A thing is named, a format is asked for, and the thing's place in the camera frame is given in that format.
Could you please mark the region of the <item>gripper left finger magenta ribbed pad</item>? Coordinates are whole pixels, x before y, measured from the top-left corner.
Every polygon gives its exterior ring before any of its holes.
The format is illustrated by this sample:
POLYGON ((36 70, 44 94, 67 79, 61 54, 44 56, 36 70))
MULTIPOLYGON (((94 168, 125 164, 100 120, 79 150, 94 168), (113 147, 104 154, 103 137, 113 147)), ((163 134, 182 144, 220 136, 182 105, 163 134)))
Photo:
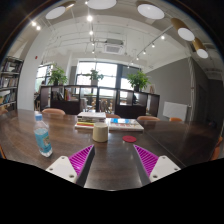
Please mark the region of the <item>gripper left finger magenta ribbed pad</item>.
POLYGON ((95 156, 95 147, 87 146, 73 155, 60 156, 47 171, 83 187, 95 156))

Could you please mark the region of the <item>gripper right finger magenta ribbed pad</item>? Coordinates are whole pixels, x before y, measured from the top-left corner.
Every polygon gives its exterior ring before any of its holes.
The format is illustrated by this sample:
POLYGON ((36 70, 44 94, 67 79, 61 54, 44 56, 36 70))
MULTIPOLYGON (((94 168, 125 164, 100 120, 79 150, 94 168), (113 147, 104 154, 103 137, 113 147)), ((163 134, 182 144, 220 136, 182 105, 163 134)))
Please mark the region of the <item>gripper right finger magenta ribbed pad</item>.
POLYGON ((157 156, 138 145, 133 145, 133 147, 133 157, 136 161, 143 186, 180 170, 180 168, 165 155, 157 156))

